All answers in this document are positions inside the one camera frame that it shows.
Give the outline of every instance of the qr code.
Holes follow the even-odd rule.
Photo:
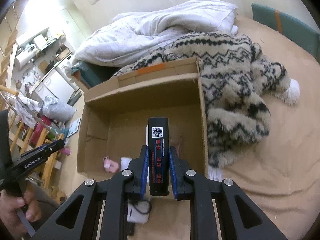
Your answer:
[[[162,138],[163,137],[163,127],[153,127],[152,128],[152,137],[153,138]]]

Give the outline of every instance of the pink object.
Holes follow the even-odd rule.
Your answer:
[[[110,160],[109,157],[103,157],[103,167],[106,172],[116,173],[119,169],[119,164]]]
[[[69,156],[71,153],[70,149],[68,149],[68,148],[62,148],[59,152],[65,154],[67,156]]]
[[[43,115],[43,116],[41,117],[41,120],[42,120],[46,125],[50,125],[50,124],[51,124],[51,120],[50,120],[48,117],[46,117],[45,115]],[[42,130],[43,130],[43,126],[42,126],[40,123],[37,123],[36,128],[35,128],[34,132],[32,133],[32,136],[31,136],[31,138],[30,138],[30,140],[29,140],[29,142],[30,142],[31,144],[33,144],[33,145],[36,145],[36,144],[37,144]]]

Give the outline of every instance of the metal screw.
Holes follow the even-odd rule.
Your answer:
[[[132,171],[130,171],[130,170],[124,170],[124,171],[122,171],[122,175],[123,176],[130,176],[132,174]]]
[[[194,170],[187,170],[186,173],[187,173],[188,176],[191,176],[191,177],[196,175],[196,172]]]
[[[88,187],[90,187],[92,184],[94,183],[94,180],[93,179],[86,179],[84,181],[84,184]]]
[[[233,180],[232,179],[225,179],[224,184],[226,184],[227,186],[232,186],[233,185]]]

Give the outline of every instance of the finger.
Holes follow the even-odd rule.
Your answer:
[[[7,212],[13,212],[17,208],[23,207],[25,201],[22,197],[13,197],[5,191],[1,192],[1,209]]]
[[[23,198],[26,201],[26,204],[29,205],[31,201],[35,198],[34,192],[33,192],[33,187],[31,183],[27,184],[27,189],[23,194]]]
[[[30,222],[37,221],[41,218],[41,209],[39,208],[37,200],[33,199],[30,204],[29,208],[26,212],[26,218]]]

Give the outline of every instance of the black and white patterned blanket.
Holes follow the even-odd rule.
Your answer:
[[[222,168],[269,135],[270,111],[260,95],[269,92],[293,105],[300,95],[299,85],[282,64],[268,61],[248,36],[221,32],[189,33],[123,67],[115,76],[195,56],[205,98],[209,164]]]

